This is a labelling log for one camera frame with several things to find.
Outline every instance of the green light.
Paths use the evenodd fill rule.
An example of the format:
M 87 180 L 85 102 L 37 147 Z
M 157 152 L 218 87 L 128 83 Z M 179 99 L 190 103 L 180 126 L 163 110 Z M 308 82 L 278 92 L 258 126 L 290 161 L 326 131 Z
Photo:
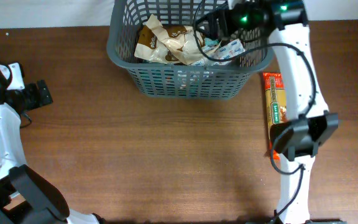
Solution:
M 241 22 L 247 22 L 248 21 L 248 16 L 244 16 L 242 19 L 241 19 Z

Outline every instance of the white wall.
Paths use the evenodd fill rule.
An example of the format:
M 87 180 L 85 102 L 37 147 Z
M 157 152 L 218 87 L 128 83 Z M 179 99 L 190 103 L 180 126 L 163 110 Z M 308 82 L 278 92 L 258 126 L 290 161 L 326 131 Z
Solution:
M 310 20 L 358 19 L 358 0 L 305 2 Z M 0 0 L 0 28 L 106 26 L 113 5 L 114 0 Z

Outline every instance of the green label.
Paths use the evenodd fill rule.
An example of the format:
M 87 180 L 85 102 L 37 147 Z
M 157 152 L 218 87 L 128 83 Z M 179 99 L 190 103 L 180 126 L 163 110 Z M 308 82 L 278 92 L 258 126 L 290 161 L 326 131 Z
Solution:
M 272 121 L 273 124 L 280 123 L 280 106 L 276 102 L 272 103 Z

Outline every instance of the wooden table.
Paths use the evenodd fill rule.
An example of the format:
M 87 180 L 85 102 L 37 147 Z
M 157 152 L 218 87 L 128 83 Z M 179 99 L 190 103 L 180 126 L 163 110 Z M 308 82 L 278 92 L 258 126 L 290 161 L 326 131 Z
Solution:
M 271 217 L 280 177 L 265 156 L 260 78 L 229 101 L 148 98 L 108 59 L 108 29 L 0 30 L 0 61 L 23 64 L 27 83 L 45 79 L 54 99 L 21 131 L 29 165 L 71 208 L 111 221 Z M 342 123 L 314 164 L 310 213 L 358 223 L 358 21 L 311 30 L 319 84 Z

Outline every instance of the basket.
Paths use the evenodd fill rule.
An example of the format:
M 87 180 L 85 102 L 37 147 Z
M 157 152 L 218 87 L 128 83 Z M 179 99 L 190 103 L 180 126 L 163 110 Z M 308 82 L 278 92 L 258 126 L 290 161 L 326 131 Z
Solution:
M 223 0 L 206 0 L 200 17 L 213 11 Z M 137 33 L 151 14 L 164 26 L 191 26 L 200 0 L 117 0 L 111 15 L 107 52 L 116 65 L 128 70 L 142 93 L 155 97 L 230 99 L 249 77 L 263 70 L 273 59 L 270 49 L 259 50 L 225 66 L 164 65 L 138 63 L 134 57 Z M 263 30 L 242 32 L 242 40 L 252 40 Z M 266 39 L 243 43 L 245 49 L 266 44 Z

